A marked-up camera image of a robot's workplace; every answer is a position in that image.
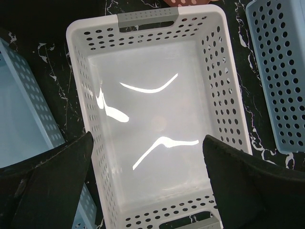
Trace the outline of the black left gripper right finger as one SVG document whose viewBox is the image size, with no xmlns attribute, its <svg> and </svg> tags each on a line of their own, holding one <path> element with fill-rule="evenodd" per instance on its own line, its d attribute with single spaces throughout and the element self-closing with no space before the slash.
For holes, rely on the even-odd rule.
<svg viewBox="0 0 305 229">
<path fill-rule="evenodd" d="M 305 174 L 207 135 L 203 156 L 225 229 L 303 229 Z"/>
</svg>

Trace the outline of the large blue perforated basket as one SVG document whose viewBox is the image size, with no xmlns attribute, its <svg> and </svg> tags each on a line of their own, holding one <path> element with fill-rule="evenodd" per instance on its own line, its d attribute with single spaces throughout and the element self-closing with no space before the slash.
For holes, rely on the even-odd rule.
<svg viewBox="0 0 305 229">
<path fill-rule="evenodd" d="M 253 0 L 246 17 L 278 151 L 305 150 L 305 2 Z"/>
</svg>

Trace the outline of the white perforated plastic basket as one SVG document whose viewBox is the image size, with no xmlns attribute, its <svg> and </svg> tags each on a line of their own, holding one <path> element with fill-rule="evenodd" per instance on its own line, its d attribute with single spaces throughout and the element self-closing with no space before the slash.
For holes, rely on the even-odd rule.
<svg viewBox="0 0 305 229">
<path fill-rule="evenodd" d="M 66 39 L 105 226 L 219 217 L 204 138 L 252 152 L 224 11 L 209 4 L 77 20 Z"/>
</svg>

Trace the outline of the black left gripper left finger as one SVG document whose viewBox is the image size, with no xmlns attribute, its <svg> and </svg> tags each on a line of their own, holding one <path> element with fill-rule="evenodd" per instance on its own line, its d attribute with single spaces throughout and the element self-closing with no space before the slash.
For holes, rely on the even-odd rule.
<svg viewBox="0 0 305 229">
<path fill-rule="evenodd" d="M 2 229 L 70 229 L 93 151 L 91 132 L 0 170 Z"/>
</svg>

